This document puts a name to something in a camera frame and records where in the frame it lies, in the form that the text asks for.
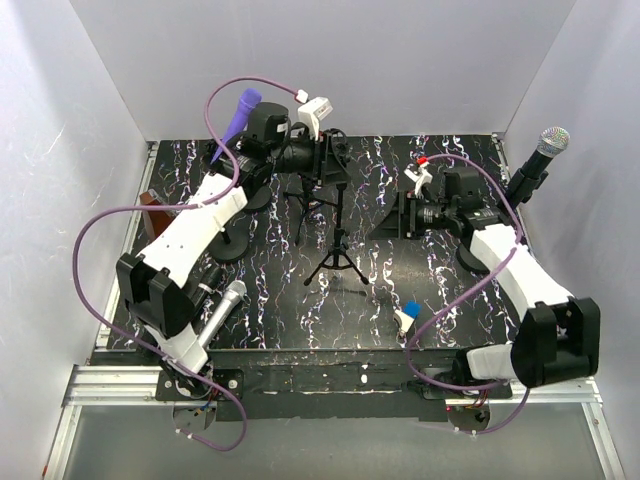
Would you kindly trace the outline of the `black tripod stand with shockmount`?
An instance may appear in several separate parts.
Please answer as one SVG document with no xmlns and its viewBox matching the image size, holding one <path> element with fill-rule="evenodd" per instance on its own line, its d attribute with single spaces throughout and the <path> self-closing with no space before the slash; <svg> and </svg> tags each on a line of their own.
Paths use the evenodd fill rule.
<svg viewBox="0 0 640 480">
<path fill-rule="evenodd" d="M 284 148 L 284 154 L 281 159 L 275 162 L 276 173 L 296 174 L 301 180 L 302 191 L 300 193 L 285 191 L 283 197 L 285 199 L 295 198 L 301 205 L 302 212 L 294 239 L 294 244 L 300 242 L 301 228 L 305 219 L 315 210 L 323 205 L 335 207 L 336 203 L 323 200 L 314 193 L 316 188 L 327 187 L 317 186 L 312 181 L 312 167 L 314 163 L 315 142 L 310 138 L 304 138 L 299 135 L 291 140 Z"/>
</svg>

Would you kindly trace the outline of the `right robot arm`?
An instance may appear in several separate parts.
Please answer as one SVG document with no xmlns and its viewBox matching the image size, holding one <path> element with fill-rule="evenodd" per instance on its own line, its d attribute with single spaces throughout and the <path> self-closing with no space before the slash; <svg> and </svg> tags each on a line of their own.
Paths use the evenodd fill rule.
<svg viewBox="0 0 640 480">
<path fill-rule="evenodd" d="M 483 198 L 480 172 L 473 167 L 445 171 L 444 192 L 438 196 L 429 190 L 433 177 L 425 163 L 408 166 L 405 174 L 413 188 L 398 193 L 372 238 L 409 240 L 430 230 L 448 231 L 460 241 L 460 264 L 497 281 L 520 319 L 513 341 L 458 351 L 450 376 L 432 378 L 430 384 L 471 398 L 499 381 L 535 388 L 594 375 L 598 305 L 574 296 L 542 268 L 507 209 Z"/>
</svg>

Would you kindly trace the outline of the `black shotgun microphone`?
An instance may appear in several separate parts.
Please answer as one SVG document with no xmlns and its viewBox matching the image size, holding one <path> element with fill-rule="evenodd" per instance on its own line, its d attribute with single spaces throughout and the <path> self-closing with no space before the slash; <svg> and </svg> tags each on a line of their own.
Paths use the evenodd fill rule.
<svg viewBox="0 0 640 480">
<path fill-rule="evenodd" d="M 221 281 L 222 275 L 223 275 L 223 269 L 218 265 L 212 265 L 204 272 L 201 279 L 197 282 L 197 284 L 199 282 L 202 282 L 208 286 L 209 295 L 207 299 L 214 294 L 218 284 Z"/>
</svg>

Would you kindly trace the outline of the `small black tripod stand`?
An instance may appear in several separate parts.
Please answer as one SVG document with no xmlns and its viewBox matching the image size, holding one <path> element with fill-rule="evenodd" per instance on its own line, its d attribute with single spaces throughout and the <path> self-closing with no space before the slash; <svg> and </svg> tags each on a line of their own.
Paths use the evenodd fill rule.
<svg viewBox="0 0 640 480">
<path fill-rule="evenodd" d="M 329 247 L 327 254 L 325 257 L 318 263 L 316 268 L 312 271 L 312 273 L 304 280 L 303 285 L 309 286 L 313 281 L 314 277 L 319 273 L 321 269 L 332 270 L 332 271 L 344 271 L 344 270 L 353 270 L 363 285 L 368 285 L 369 280 L 364 276 L 361 270 L 357 267 L 354 261 L 347 254 L 347 250 L 349 248 L 346 243 L 346 238 L 348 237 L 348 232 L 343 226 L 343 208 L 344 208 L 344 193 L 347 188 L 347 184 L 345 182 L 338 183 L 336 185 L 337 189 L 337 204 L 335 206 L 336 209 L 336 218 L 335 225 L 333 228 L 333 242 Z"/>
</svg>

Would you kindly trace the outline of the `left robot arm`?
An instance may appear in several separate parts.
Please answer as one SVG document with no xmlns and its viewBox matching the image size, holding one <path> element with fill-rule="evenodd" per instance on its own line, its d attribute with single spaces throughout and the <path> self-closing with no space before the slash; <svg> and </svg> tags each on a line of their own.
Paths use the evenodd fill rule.
<svg viewBox="0 0 640 480">
<path fill-rule="evenodd" d="M 208 173 L 168 227 L 136 255 L 122 255 L 116 265 L 125 307 L 158 343 L 162 353 L 185 369 L 178 387 L 193 400 L 205 398 L 213 386 L 206 346 L 218 323 L 234 309 L 226 302 L 201 332 L 192 323 L 200 300 L 186 285 L 205 251 L 218 263 L 241 258 L 248 247 L 244 237 L 227 235 L 227 223 L 256 201 L 276 173 L 298 174 L 312 186 L 343 186 L 347 144 L 338 129 L 321 130 L 320 122 L 333 107 L 326 97 L 302 104 L 292 123 L 286 107 L 258 102 L 246 115 L 235 115 L 224 146 L 207 156 Z"/>
</svg>

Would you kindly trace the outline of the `black round-base mic stand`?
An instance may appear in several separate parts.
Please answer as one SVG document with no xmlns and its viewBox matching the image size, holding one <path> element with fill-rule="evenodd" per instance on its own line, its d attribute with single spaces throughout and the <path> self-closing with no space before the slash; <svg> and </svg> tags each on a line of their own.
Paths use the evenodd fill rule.
<svg viewBox="0 0 640 480">
<path fill-rule="evenodd" d="M 231 264 L 241 260 L 249 249 L 249 232 L 239 227 L 226 227 L 210 242 L 208 251 L 219 264 Z"/>
</svg>

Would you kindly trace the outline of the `black glitter microphone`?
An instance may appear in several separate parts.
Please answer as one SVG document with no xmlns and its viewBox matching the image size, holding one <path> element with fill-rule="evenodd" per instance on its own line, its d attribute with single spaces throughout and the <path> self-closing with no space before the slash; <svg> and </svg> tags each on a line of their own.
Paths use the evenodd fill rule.
<svg viewBox="0 0 640 480">
<path fill-rule="evenodd" d="M 208 295 L 209 295 L 208 286 L 202 282 L 199 282 L 190 296 L 190 300 L 193 303 L 193 312 L 191 315 L 191 320 L 196 319 L 201 314 L 201 310 L 203 308 L 203 305 Z"/>
</svg>

